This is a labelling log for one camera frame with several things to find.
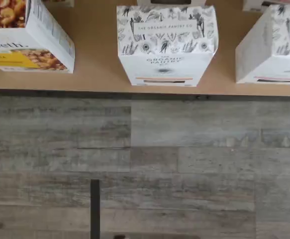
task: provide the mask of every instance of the box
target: box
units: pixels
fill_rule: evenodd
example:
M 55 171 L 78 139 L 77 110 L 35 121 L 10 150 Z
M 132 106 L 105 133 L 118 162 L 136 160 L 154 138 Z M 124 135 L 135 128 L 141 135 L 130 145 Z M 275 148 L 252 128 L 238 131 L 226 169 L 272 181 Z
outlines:
M 290 0 L 244 0 L 244 11 L 264 12 L 272 4 L 290 4 Z
M 214 7 L 117 7 L 118 55 L 132 85 L 196 86 L 218 48 Z
M 272 5 L 236 48 L 237 83 L 290 85 L 290 5 Z
M 159 6 L 159 5 L 168 5 L 168 6 L 203 6 L 205 5 L 206 0 L 137 0 L 139 6 Z
M 48 7 L 74 7 L 75 0 L 43 0 L 44 4 Z
M 75 46 L 41 0 L 0 3 L 0 69 L 73 73 Z

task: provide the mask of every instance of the wood plank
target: wood plank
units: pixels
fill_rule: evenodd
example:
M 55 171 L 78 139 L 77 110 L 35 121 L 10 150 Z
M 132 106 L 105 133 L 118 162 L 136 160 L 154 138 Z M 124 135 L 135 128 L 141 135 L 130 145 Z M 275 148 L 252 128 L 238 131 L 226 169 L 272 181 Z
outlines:
M 0 152 L 128 147 L 130 111 L 129 101 L 2 97 Z
M 113 239 L 116 235 L 125 235 L 129 239 L 200 239 L 199 236 L 129 233 L 129 232 L 103 232 L 100 239 Z M 29 231 L 29 230 L 0 230 L 0 239 L 89 239 L 89 232 L 64 231 Z
M 253 175 L 0 173 L 0 205 L 89 207 L 90 179 L 102 208 L 254 211 Z
M 130 154 L 132 172 L 177 172 L 176 147 L 133 147 Z
M 290 175 L 290 148 L 265 148 L 256 153 L 258 174 Z
M 256 150 L 244 148 L 181 147 L 180 173 L 253 173 Z
M 0 206 L 0 223 L 7 230 L 90 230 L 87 208 Z M 254 214 L 249 212 L 103 209 L 101 226 L 102 232 L 186 234 L 208 239 L 255 236 Z
M 0 171 L 128 172 L 130 150 L 125 148 L 0 149 Z
M 257 222 L 256 239 L 290 239 L 290 222 Z
M 259 175 L 255 190 L 257 221 L 290 222 L 290 175 Z
M 266 128 L 261 135 L 266 147 L 290 148 L 290 127 Z
M 254 102 L 132 102 L 132 146 L 252 146 Z

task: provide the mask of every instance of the orange stripe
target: orange stripe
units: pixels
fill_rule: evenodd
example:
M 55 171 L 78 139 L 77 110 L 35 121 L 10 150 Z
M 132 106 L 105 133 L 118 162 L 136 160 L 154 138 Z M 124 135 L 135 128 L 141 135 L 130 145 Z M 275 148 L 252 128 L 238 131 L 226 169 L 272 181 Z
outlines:
M 259 77 L 259 76 L 255 76 L 254 78 L 256 79 L 263 79 L 263 80 L 277 80 L 277 81 L 288 81 L 290 80 L 290 78 L 271 78 L 271 77 Z

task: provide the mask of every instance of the cardboard box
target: cardboard box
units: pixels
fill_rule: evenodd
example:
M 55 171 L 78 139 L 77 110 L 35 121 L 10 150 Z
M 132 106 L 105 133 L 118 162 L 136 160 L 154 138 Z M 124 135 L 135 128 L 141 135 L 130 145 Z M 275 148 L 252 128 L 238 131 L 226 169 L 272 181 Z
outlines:
M 0 69 L 73 73 L 75 46 L 41 0 L 0 3 Z
M 290 85 L 290 5 L 272 5 L 236 48 L 237 83 Z
M 265 12 L 272 4 L 290 4 L 290 0 L 244 0 L 244 11 Z
M 171 6 L 203 6 L 206 0 L 137 0 L 139 6 L 160 6 L 167 5 Z
M 74 7 L 75 0 L 43 0 L 48 7 Z
M 118 55 L 132 85 L 196 86 L 218 48 L 214 7 L 117 7 Z

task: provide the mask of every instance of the box label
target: box label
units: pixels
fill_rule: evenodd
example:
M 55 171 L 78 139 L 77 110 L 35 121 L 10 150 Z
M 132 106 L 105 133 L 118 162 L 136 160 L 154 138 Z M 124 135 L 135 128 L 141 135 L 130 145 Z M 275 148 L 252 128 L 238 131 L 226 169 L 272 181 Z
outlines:
M 162 21 L 162 22 L 137 22 L 134 23 L 134 34 L 152 33 L 183 33 L 197 31 L 196 20 Z
M 39 68 L 20 52 L 0 53 L 0 66 Z

